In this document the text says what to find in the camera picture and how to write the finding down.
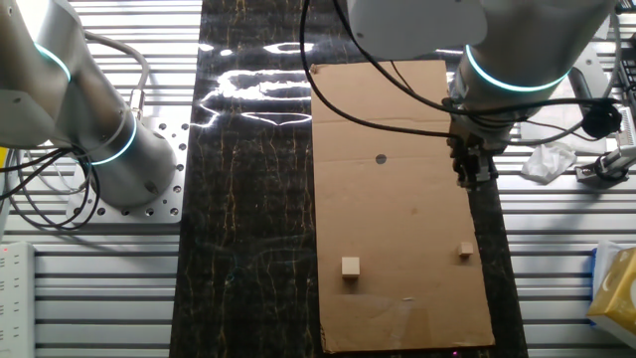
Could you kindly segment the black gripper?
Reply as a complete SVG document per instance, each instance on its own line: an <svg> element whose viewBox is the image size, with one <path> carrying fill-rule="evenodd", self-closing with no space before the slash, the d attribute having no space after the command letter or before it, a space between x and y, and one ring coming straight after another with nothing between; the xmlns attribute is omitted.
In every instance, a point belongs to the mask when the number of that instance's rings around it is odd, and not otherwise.
<svg viewBox="0 0 636 358"><path fill-rule="evenodd" d="M457 174L458 184L469 184L471 190L478 190L488 182L497 179L497 169L493 152L486 147L483 139L469 137L448 138L452 169Z"/></svg>

